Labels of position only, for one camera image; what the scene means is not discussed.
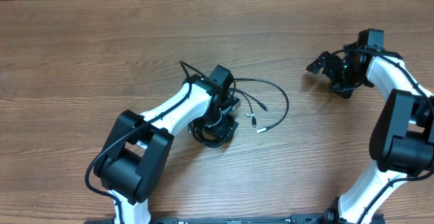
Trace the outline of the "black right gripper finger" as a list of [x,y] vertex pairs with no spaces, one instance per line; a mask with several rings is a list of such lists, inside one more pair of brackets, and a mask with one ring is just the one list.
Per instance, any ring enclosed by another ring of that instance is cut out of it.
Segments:
[[343,99],[349,99],[353,93],[354,87],[345,87],[339,83],[336,83],[330,87],[330,92],[337,94]]
[[332,74],[332,61],[334,56],[328,51],[322,52],[311,64],[306,67],[308,72],[318,74],[323,69],[323,74]]

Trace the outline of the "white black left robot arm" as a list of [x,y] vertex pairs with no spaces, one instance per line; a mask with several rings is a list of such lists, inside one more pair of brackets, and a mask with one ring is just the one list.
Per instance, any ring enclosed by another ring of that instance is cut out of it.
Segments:
[[188,128],[195,140],[217,148],[232,140],[240,104],[230,92],[231,72],[218,65],[206,76],[187,74],[178,93],[141,114],[119,115],[101,152],[85,173],[86,187],[113,200],[109,223],[150,223],[148,199],[156,188],[174,137]]

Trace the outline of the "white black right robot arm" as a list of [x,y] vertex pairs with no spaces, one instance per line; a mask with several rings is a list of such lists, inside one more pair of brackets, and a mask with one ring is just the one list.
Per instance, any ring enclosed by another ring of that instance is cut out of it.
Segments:
[[323,52],[306,70],[328,76],[344,98],[368,83],[385,104],[370,137],[372,161],[315,222],[382,223],[376,211],[396,189],[433,176],[433,93],[414,79],[396,52],[348,45],[342,53]]

